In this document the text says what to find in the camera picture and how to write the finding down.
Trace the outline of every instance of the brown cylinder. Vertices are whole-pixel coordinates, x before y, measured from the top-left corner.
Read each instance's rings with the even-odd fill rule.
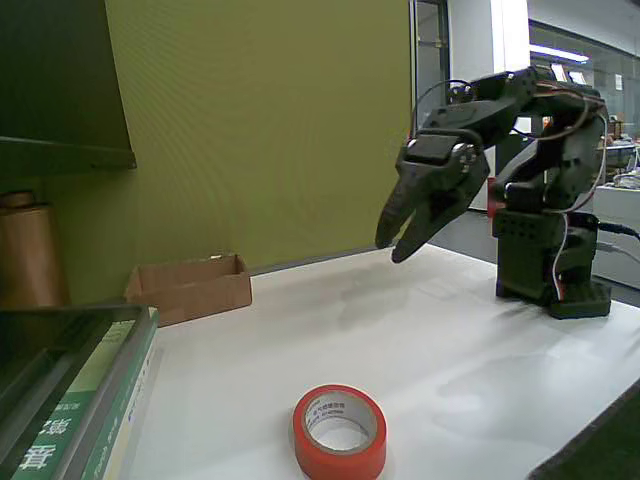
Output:
[[[0,308],[69,304],[51,207],[33,194],[0,198]]]

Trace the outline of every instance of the green wall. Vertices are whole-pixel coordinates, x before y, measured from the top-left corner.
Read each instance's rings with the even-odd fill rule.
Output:
[[[410,108],[406,0],[107,0],[138,169],[47,180],[74,302],[136,263],[371,245]]]

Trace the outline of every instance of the robotic arm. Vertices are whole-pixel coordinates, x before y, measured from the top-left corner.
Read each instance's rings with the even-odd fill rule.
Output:
[[[546,305],[562,318],[608,312],[610,296],[590,282],[597,219],[575,213],[579,196],[594,189],[594,176],[602,172],[595,155],[599,117],[606,112],[600,95],[528,68],[451,89],[450,102],[433,110],[400,150],[399,178],[378,224],[378,248],[389,246],[411,218],[392,259],[399,263],[413,255],[467,210],[489,175],[484,150],[506,138],[519,116],[549,116],[542,136],[496,180],[494,195],[506,204],[494,224],[497,292]],[[560,273],[566,276],[563,289]],[[599,304],[584,307],[582,298],[565,295],[565,286],[576,285]]]

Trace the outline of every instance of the desk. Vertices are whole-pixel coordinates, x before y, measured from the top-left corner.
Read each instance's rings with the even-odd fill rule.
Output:
[[[593,197],[593,213],[602,222],[621,223],[640,231],[640,190],[598,187]],[[640,256],[640,242],[626,235],[599,232],[598,240],[613,243]],[[640,289],[640,265],[619,253],[598,252],[593,273],[603,278]]]
[[[524,478],[640,377],[640,310],[554,320],[495,273],[429,246],[255,277],[252,307],[158,333],[124,478],[302,479],[291,413],[325,383],[385,412],[381,478]]]

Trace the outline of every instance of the tape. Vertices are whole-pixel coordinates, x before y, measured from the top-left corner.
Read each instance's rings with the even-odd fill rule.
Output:
[[[362,443],[345,450],[324,445],[318,432],[331,419],[357,425]],[[295,408],[293,433],[298,464],[312,480],[373,480],[382,472],[387,424],[380,407],[355,388],[326,385],[311,390]]]

